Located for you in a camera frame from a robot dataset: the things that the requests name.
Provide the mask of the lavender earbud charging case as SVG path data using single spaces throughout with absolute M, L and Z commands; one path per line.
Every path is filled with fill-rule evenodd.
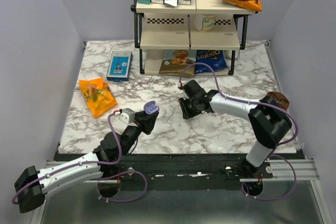
M 149 101 L 144 105 L 144 111 L 146 114 L 153 114 L 160 110 L 160 107 L 156 105 L 155 101 Z

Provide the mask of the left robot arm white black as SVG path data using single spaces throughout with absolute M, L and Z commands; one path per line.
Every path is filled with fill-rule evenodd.
M 27 213 L 40 207 L 48 197 L 72 185 L 91 179 L 106 180 L 121 176 L 118 164 L 141 133 L 151 134 L 158 115 L 158 106 L 140 112 L 115 110 L 107 120 L 116 116 L 123 121 L 126 128 L 122 134 L 111 128 L 100 145 L 88 154 L 51 168 L 26 168 L 14 183 L 16 193 L 12 204 L 18 205 L 21 213 Z

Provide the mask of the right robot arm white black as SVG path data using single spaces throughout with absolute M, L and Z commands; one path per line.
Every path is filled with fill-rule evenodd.
M 229 97 L 218 90 L 207 92 L 195 80 L 180 84 L 179 89 L 185 94 L 178 102 L 186 120 L 206 112 L 229 114 L 250 122 L 256 143 L 241 165 L 246 177 L 259 174 L 261 164 L 292 128 L 285 111 L 270 96 L 261 100 Z

